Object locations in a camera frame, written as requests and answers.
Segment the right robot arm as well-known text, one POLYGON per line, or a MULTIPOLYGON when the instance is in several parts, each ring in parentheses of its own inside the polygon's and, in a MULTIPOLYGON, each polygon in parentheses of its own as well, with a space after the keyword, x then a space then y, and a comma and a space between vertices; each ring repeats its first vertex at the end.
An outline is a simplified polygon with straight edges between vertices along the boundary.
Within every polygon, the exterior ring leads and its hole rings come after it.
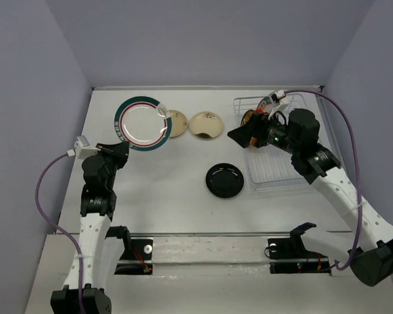
POLYGON ((335 259, 335 268, 350 268, 365 285, 374 287, 393 274, 393 225, 374 210, 350 182, 341 162, 318 142, 320 123, 307 109, 294 109, 285 123, 281 112, 253 113, 228 137, 242 148, 272 145, 290 154, 293 168, 333 206, 355 232, 349 245, 345 240, 319 240, 305 234, 293 236, 288 248, 295 256, 311 249, 322 250, 335 259))

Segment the yellow brown patterned plate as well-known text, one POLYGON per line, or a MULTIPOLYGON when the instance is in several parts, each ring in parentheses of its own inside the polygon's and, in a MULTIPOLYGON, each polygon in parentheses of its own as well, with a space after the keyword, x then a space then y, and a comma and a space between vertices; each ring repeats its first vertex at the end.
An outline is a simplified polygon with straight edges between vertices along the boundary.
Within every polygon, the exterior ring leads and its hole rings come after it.
POLYGON ((241 120, 241 122, 240 122, 240 125, 241 125, 241 126, 245 125, 245 124, 250 120, 250 118, 252 117, 252 115, 253 115, 254 113, 255 113, 255 110, 253 110, 253 109, 250 109, 250 110, 246 111, 246 112, 244 113, 243 117, 242 117, 242 120, 241 120))

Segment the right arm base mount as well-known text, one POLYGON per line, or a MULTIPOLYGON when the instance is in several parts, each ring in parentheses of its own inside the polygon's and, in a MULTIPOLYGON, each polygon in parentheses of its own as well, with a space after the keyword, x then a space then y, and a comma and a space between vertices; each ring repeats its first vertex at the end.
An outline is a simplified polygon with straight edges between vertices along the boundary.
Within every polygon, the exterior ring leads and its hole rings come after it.
POLYGON ((316 225, 306 222, 290 231, 287 237, 268 239, 264 255, 271 274, 325 273, 331 275, 326 256, 306 250, 301 236, 316 225))

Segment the green red striped plate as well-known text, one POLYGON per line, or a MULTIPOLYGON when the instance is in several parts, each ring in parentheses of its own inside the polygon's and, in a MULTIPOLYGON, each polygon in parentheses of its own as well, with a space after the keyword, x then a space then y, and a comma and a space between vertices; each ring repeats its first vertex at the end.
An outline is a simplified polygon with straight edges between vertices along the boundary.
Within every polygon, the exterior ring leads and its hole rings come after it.
POLYGON ((131 97, 117 109, 113 121, 117 137, 138 151, 155 150, 165 144, 172 131, 170 111, 148 96, 131 97))

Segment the beige plate green patch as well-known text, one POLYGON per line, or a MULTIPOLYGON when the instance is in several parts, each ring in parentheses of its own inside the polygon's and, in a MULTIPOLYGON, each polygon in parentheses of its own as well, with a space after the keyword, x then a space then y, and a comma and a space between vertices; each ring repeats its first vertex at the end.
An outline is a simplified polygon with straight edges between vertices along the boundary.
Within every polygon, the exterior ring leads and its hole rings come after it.
POLYGON ((224 123, 221 117, 211 111, 196 113, 189 121, 191 133, 202 139, 214 139, 222 134, 224 123))

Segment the black plate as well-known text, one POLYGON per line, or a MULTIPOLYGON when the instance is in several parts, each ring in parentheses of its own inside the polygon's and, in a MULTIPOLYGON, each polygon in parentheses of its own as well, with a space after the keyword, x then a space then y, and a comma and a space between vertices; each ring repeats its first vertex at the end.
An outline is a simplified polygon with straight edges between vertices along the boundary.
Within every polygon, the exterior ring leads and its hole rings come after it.
POLYGON ((206 187, 215 196, 229 199, 237 196, 244 187, 244 176, 236 166, 220 163, 206 173, 206 187))

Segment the green rim lettered plate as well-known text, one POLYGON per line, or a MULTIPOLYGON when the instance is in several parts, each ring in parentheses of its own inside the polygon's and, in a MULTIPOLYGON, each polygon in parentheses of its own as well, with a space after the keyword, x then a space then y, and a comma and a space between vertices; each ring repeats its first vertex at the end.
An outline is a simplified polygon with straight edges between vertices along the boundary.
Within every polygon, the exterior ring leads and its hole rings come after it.
POLYGON ((258 113, 270 113, 273 108, 272 100, 269 97, 264 97, 257 105, 255 111, 258 113))

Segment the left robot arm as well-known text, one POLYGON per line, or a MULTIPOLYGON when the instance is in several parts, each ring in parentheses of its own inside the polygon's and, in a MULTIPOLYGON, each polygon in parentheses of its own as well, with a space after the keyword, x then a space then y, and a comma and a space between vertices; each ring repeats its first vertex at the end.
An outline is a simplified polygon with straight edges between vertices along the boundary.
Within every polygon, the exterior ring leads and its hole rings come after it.
POLYGON ((67 152, 81 160, 84 186, 79 237, 73 240, 76 253, 62 288, 51 295, 54 313, 112 311, 107 286, 119 259, 132 250, 128 228, 111 226, 117 200, 115 176, 127 163, 128 154, 128 143, 92 146, 82 137, 67 152))

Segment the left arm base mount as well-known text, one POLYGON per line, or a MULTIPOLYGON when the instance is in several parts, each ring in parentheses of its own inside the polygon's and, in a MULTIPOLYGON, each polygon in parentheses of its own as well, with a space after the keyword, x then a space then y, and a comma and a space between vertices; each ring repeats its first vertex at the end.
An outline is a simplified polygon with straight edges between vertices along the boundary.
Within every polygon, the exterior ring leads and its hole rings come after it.
POLYGON ((106 238, 122 241, 123 252, 115 268, 115 275, 153 274, 153 238, 132 237, 126 226, 110 227, 106 238))

